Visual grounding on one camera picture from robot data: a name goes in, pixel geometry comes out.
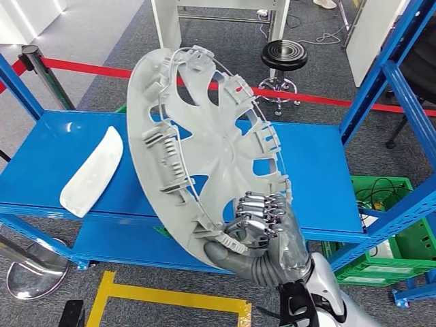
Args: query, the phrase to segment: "black stool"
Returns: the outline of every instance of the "black stool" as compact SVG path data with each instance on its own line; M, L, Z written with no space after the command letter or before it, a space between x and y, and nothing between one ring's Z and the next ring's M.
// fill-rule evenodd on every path
M276 77L266 78L259 85L259 89L272 89L274 91L287 91L290 86L296 94L296 86L291 80L284 78L284 72L290 72L302 68L308 62L306 49L294 41L276 40L269 42L263 47L261 55L262 61L269 68L276 69ZM277 104L275 114L282 114L282 104L289 102L289 99L278 99L272 97L263 97L264 99ZM294 101L295 105L299 105L299 101Z

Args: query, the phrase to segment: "white plastic part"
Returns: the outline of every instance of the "white plastic part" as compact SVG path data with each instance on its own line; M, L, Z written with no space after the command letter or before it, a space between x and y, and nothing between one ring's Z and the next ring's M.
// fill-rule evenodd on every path
M60 204L83 218L106 189L120 163L122 139L112 126L60 192Z
M255 113L253 91L244 79L217 71L213 57L198 46L154 50L137 64L127 95L129 147L146 196L175 240L211 266L203 249L209 240L246 251L223 232L228 203L246 191L290 199L290 181L277 168L280 142L274 128ZM194 104L180 98L177 75ZM207 95L211 80L218 84L218 106ZM159 103L163 121L151 116ZM251 124L244 134L235 125L243 114ZM192 135L180 138L172 123ZM269 160L269 172L255 174L255 159ZM197 197L191 189L198 175L207 180Z

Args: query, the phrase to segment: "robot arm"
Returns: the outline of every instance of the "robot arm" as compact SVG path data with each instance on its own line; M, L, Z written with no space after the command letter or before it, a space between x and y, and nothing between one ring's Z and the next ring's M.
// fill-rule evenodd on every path
M204 245L206 254L244 279L278 287L280 326L381 326L341 291L324 257L308 253L295 215L281 195L247 192L225 231L249 250L238 254L210 242Z

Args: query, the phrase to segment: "white table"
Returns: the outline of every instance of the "white table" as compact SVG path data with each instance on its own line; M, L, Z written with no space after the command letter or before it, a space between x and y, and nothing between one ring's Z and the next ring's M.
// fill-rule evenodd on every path
M177 7L213 7L273 11L269 41L284 36L290 0L152 0L154 19L161 48L177 49L182 42Z

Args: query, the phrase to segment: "yellow floor tape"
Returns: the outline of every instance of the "yellow floor tape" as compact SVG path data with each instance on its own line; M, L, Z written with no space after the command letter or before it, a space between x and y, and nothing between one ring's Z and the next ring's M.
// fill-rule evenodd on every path
M109 296L165 305L233 312L238 315L237 327L250 327L251 325L251 305L245 300L115 284L114 283L115 276L115 272L104 272L87 327L98 327L100 325Z

